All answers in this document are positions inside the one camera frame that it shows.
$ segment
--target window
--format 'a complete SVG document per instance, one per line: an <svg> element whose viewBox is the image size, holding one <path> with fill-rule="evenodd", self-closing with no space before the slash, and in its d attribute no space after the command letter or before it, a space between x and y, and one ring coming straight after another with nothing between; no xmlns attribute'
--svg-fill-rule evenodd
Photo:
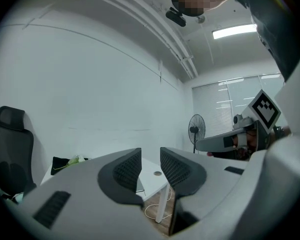
<svg viewBox="0 0 300 240"><path fill-rule="evenodd" d="M243 81L228 83L229 96L232 100L233 116L241 114L261 90L259 78L242 78Z"/></svg>
<svg viewBox="0 0 300 240"><path fill-rule="evenodd" d="M192 90L193 112L205 122L205 138L232 131L232 111L227 85L211 84Z"/></svg>
<svg viewBox="0 0 300 240"><path fill-rule="evenodd" d="M193 112L204 119L205 138L232 131L233 117L241 114L261 89L278 105L275 96L283 85L282 75L273 74L234 78L193 88ZM283 114L275 125L288 125Z"/></svg>

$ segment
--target black office chair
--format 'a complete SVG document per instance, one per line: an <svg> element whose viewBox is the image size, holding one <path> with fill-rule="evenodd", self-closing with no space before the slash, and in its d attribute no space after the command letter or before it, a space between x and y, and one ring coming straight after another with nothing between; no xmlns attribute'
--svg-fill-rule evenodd
<svg viewBox="0 0 300 240"><path fill-rule="evenodd" d="M20 109L0 107L0 188L11 198L36 187L31 173L34 136L24 127L24 114Z"/></svg>

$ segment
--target desk leg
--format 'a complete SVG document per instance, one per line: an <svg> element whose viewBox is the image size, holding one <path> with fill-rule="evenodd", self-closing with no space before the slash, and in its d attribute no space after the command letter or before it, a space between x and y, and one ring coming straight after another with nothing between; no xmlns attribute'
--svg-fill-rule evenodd
<svg viewBox="0 0 300 240"><path fill-rule="evenodd" d="M160 201L159 201L159 207L158 211L156 213L155 221L157 223L160 223L162 221L162 218L164 217L168 195L169 195L169 188L170 185L167 183L162 189L160 194Z"/></svg>

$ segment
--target floor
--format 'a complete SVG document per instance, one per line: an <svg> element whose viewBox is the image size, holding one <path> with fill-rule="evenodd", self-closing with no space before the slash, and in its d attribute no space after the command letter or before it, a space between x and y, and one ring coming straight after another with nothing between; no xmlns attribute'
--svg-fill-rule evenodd
<svg viewBox="0 0 300 240"><path fill-rule="evenodd" d="M175 193L174 193L173 190L172 190L172 192L169 191L168 198L170 197L170 195L171 195L171 199L166 202L166 207L165 207L163 217L171 215L173 210L174 210ZM153 206L150 206L146 210L146 214L151 218L156 217L157 210L158 210L158 205L155 205L155 204L159 204L159 199L160 199L160 192L155 194L153 197L149 198L147 201L144 202L143 211L145 211L145 209L149 205L153 205ZM164 235L165 237L169 236L169 226L170 226L170 222L171 222L171 216L169 216L167 218L164 218L161 221L161 223L156 223L155 219L148 218L148 220L162 235Z"/></svg>

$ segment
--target white wall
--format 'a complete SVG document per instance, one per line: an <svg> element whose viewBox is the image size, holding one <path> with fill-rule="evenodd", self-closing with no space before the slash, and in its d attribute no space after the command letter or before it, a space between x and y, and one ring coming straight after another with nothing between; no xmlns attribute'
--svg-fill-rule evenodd
<svg viewBox="0 0 300 240"><path fill-rule="evenodd" d="M261 60L251 63L243 63L232 65L229 67L219 68L211 70L199 75L199 77L190 80L184 84L184 103L186 109L186 118L188 121L184 121L183 125L187 126L189 120L194 114L193 94L192 88L217 83L218 81L228 80L239 77L250 77L262 74L272 74L279 72L278 66L273 59ZM184 137L183 148L185 151L193 150L193 145L189 138Z"/></svg>
<svg viewBox="0 0 300 240"><path fill-rule="evenodd" d="M6 23L25 22L13 20ZM122 22L134 26L129 18ZM163 44L142 26L135 26L139 43L117 27L58 10L26 28L0 29L0 107L25 110L37 184L53 156L95 158L140 147L159 164L160 147L183 148L184 90L169 67L173 56L168 50L152 54L148 44L159 51Z"/></svg>

